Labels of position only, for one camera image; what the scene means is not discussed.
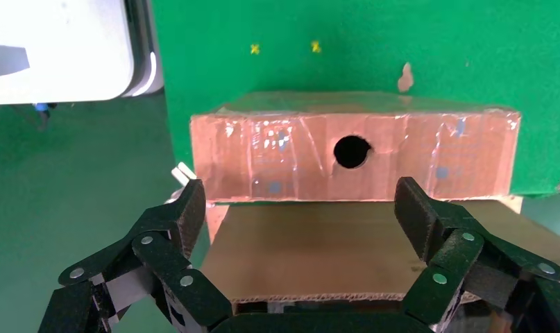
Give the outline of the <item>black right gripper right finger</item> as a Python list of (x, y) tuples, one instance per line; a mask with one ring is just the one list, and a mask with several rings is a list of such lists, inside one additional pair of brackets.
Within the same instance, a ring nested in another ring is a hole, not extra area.
[(402, 302), (409, 315), (444, 332), (465, 293), (506, 314), (512, 332), (560, 332), (560, 266), (491, 234), (464, 207), (398, 180), (394, 212), (426, 267)]

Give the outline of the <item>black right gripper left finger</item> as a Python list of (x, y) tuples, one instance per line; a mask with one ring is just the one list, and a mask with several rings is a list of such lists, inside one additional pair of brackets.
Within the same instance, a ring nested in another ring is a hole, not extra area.
[(177, 332), (212, 332), (232, 306), (189, 260), (205, 208), (203, 183), (190, 180), (175, 201), (148, 208), (120, 240), (66, 268), (39, 330), (111, 332), (152, 298)]

